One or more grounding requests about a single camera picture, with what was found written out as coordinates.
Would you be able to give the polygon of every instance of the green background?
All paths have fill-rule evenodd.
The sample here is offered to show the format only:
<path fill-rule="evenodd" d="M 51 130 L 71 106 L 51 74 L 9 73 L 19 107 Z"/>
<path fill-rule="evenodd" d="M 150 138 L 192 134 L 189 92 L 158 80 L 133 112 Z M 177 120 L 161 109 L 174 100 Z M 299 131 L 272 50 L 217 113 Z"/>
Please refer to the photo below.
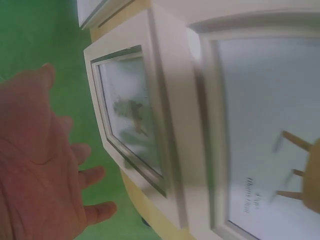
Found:
<path fill-rule="evenodd" d="M 103 165 L 107 172 L 100 183 L 83 191 L 84 203 L 118 205 L 111 220 L 87 228 L 77 240 L 159 240 L 142 223 L 119 168 L 103 149 L 83 57 L 90 43 L 89 31 L 78 27 L 76 0 L 0 0 L 0 82 L 21 70 L 54 64 L 52 108 L 74 119 L 71 142 L 91 145 L 92 156 L 82 168 Z"/>

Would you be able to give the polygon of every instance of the glass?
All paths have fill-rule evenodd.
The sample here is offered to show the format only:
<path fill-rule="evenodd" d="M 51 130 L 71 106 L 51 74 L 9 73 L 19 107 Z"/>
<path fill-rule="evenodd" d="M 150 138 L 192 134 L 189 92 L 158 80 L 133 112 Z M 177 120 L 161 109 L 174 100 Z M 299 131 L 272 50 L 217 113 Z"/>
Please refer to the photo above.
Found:
<path fill-rule="evenodd" d="M 143 57 L 126 57 L 99 65 L 112 135 L 161 175 Z"/>
<path fill-rule="evenodd" d="M 318 240 L 320 214 L 276 191 L 302 192 L 308 153 L 281 137 L 320 137 L 320 39 L 217 42 L 229 141 L 228 219 L 262 240 Z"/>

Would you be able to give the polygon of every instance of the yellow surface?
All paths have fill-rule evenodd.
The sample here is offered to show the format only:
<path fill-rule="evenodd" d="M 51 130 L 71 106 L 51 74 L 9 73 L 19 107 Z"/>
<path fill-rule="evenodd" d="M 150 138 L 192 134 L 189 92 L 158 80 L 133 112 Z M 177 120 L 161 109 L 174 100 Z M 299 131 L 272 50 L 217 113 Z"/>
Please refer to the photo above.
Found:
<path fill-rule="evenodd" d="M 104 25 L 90 29 L 92 42 L 98 40 L 112 29 L 151 6 L 151 0 L 135 0 L 126 6 Z M 163 240 L 195 240 L 188 229 L 176 228 L 143 194 L 143 192 L 121 171 L 128 195 L 139 212 Z"/>

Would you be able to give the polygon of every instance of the wooden chair leg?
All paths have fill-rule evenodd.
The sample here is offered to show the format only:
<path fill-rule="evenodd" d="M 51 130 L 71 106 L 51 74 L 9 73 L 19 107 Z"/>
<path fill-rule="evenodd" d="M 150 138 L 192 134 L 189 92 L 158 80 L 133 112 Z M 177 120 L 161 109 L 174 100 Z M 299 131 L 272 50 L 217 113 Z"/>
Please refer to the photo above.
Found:
<path fill-rule="evenodd" d="M 297 170 L 297 169 L 292 169 L 292 173 L 294 175 L 297 175 L 297 176 L 300 176 L 300 177 L 304 177 L 304 172 L 303 171 L 300 171 L 300 170 Z"/>
<path fill-rule="evenodd" d="M 302 200 L 301 192 L 293 192 L 293 191 L 276 191 L 277 195 L 284 196 L 291 199 Z"/>
<path fill-rule="evenodd" d="M 300 137 L 297 137 L 297 136 L 291 134 L 290 132 L 283 131 L 282 135 L 286 139 L 288 139 L 290 142 L 292 142 L 293 144 L 297 145 L 298 147 L 306 150 L 307 152 L 309 152 L 310 148 L 312 147 L 312 144 L 306 142 L 305 140 L 301 139 Z"/>

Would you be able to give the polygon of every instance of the hand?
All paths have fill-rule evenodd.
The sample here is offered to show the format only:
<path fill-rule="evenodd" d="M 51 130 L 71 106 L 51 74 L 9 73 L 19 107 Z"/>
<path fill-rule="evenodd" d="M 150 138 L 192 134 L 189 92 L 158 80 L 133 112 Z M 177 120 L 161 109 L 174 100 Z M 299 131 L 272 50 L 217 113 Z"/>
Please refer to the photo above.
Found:
<path fill-rule="evenodd" d="M 2 240 L 71 240 L 117 211 L 113 202 L 83 206 L 81 190 L 105 171 L 101 166 L 78 171 L 91 148 L 70 145 L 72 119 L 51 111 L 54 80 L 54 67 L 46 64 L 0 84 Z"/>

